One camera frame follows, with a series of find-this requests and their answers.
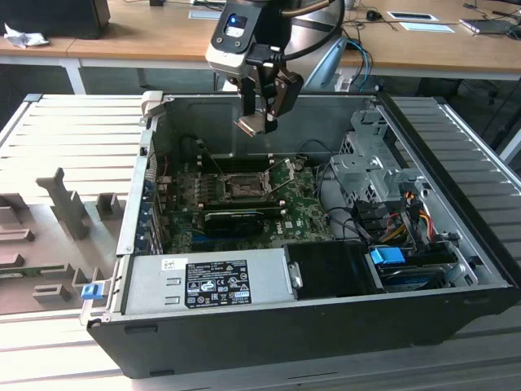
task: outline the yellow wire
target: yellow wire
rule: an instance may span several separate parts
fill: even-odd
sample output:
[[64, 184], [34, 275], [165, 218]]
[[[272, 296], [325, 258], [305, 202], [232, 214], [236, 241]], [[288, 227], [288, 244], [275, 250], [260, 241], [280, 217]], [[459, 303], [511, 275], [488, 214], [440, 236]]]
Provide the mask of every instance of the yellow wire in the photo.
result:
[[426, 214], [423, 214], [423, 213], [420, 213], [420, 217], [425, 220], [425, 223], [427, 224], [427, 236], [428, 238], [430, 239], [431, 238], [431, 219], [426, 215]]
[[382, 242], [385, 243], [385, 242], [397, 237], [404, 230], [405, 230], [405, 224], [402, 224], [398, 229], [396, 229], [396, 231], [392, 232], [387, 238], [382, 240]]

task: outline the open computer chassis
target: open computer chassis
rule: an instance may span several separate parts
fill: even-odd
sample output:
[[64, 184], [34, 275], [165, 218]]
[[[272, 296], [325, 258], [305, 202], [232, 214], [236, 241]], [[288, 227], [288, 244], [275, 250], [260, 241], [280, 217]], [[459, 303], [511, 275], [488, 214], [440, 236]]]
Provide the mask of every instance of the open computer chassis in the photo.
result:
[[[351, 122], [365, 133], [344, 131], [338, 154], [223, 159], [183, 134], [176, 164], [152, 142], [165, 99], [143, 133], [107, 311], [87, 327], [127, 376], [434, 345], [519, 300], [516, 261], [396, 103], [349, 99], [364, 102]], [[225, 266], [240, 283], [220, 303], [204, 273]]]

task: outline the warning label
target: warning label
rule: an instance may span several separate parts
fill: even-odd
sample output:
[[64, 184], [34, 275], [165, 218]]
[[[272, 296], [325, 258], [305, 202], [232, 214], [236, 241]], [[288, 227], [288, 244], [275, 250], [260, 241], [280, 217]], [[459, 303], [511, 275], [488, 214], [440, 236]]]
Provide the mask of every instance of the warning label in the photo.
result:
[[186, 265], [186, 307], [202, 308], [251, 302], [246, 260]]

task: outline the desk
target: desk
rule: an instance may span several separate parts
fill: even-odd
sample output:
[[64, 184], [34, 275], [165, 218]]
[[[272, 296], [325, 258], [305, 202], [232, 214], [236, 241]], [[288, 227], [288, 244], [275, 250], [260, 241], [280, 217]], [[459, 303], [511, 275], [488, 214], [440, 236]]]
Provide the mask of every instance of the desk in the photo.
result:
[[[436, 23], [446, 24], [481, 18], [479, 12], [463, 8], [462, 0], [370, 0], [363, 3], [376, 6], [388, 21], [394, 19], [387, 11], [430, 13], [440, 20]], [[500, 2], [481, 1], [479, 5], [491, 17], [497, 17], [492, 15], [492, 10], [513, 12], [518, 8]], [[365, 20], [366, 12], [367, 9], [359, 8], [346, 13], [345, 19]], [[461, 24], [449, 26], [455, 33], [406, 31], [399, 24], [393, 26], [398, 31], [385, 23], [368, 22], [361, 31], [364, 47], [374, 58], [373, 74], [498, 80], [517, 80], [521, 75], [521, 42], [508, 37], [473, 36]], [[354, 28], [346, 30], [352, 37], [357, 36]], [[340, 66], [344, 71], [356, 68], [359, 66], [356, 60], [356, 56], [354, 59], [353, 55], [346, 54]]]
[[[21, 50], [0, 43], [0, 63], [59, 65], [68, 72], [76, 94], [84, 94], [81, 67], [208, 69], [204, 58], [216, 25], [214, 20], [189, 20], [189, 7], [168, 3], [108, 0], [111, 22], [102, 39], [85, 41], [51, 38], [50, 46]], [[481, 2], [482, 9], [513, 11], [514, 6]], [[462, 7], [461, 0], [365, 0], [390, 19], [386, 11], [428, 12], [441, 23], [480, 17]], [[366, 9], [346, 13], [365, 18]], [[364, 47], [374, 57], [372, 74], [411, 77], [451, 77], [516, 80], [521, 74], [521, 42], [508, 37], [472, 37], [470, 30], [451, 25], [456, 33], [394, 32], [388, 24], [366, 24], [361, 31]], [[356, 31], [347, 27], [354, 37]], [[346, 52], [339, 72], [347, 77], [360, 66], [360, 55]]]

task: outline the blue plastic tab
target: blue plastic tab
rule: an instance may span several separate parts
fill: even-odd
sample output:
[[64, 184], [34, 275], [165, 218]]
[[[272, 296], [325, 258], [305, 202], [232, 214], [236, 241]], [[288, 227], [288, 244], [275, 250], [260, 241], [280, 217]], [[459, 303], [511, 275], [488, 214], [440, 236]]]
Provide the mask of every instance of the blue plastic tab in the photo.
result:
[[371, 251], [371, 258], [373, 263], [378, 265], [379, 263], [405, 263], [404, 254], [398, 247], [378, 247]]
[[81, 298], [83, 300], [101, 300], [103, 299], [104, 283], [86, 283], [81, 290]]

